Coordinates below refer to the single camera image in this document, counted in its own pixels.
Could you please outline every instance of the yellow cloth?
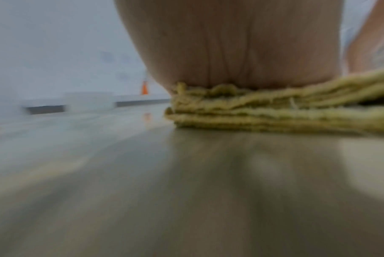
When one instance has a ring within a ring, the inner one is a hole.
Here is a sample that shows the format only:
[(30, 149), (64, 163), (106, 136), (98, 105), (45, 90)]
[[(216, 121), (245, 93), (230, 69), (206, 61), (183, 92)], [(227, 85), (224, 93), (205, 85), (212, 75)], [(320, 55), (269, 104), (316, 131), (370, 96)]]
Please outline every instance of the yellow cloth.
[(384, 71), (303, 88), (251, 91), (234, 85), (207, 89), (178, 83), (175, 92), (165, 117), (179, 127), (384, 132)]

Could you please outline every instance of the orange cone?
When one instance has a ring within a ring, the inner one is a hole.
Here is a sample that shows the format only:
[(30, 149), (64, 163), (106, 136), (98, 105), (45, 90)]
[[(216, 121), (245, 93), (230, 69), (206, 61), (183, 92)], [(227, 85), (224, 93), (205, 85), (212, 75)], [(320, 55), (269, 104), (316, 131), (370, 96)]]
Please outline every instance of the orange cone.
[(148, 92), (148, 83), (144, 80), (142, 82), (142, 89), (141, 89), (141, 95), (149, 94)]

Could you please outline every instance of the folded yellow towel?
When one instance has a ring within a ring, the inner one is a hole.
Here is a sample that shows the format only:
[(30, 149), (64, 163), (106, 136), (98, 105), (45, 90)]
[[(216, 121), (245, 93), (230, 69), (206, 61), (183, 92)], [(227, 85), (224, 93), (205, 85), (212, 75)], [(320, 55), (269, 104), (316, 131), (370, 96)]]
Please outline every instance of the folded yellow towel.
[(278, 132), (383, 132), (384, 71), (280, 90), (178, 83), (165, 117), (179, 127)]

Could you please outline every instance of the glossy floor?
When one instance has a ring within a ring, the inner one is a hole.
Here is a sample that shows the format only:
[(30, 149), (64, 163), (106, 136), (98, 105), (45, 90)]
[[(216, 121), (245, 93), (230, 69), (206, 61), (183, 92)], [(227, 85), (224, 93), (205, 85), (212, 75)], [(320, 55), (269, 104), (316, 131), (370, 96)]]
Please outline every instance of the glossy floor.
[(384, 256), (384, 138), (174, 130), (165, 105), (0, 127), (0, 256)]

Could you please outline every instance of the orange object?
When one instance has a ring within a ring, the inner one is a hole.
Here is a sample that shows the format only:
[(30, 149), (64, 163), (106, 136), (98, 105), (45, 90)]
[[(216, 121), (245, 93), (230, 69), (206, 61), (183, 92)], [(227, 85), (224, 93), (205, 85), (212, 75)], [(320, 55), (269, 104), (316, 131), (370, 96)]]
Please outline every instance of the orange object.
[(144, 80), (142, 82), (141, 95), (146, 95), (146, 94), (149, 94), (149, 92), (148, 92), (148, 83)]

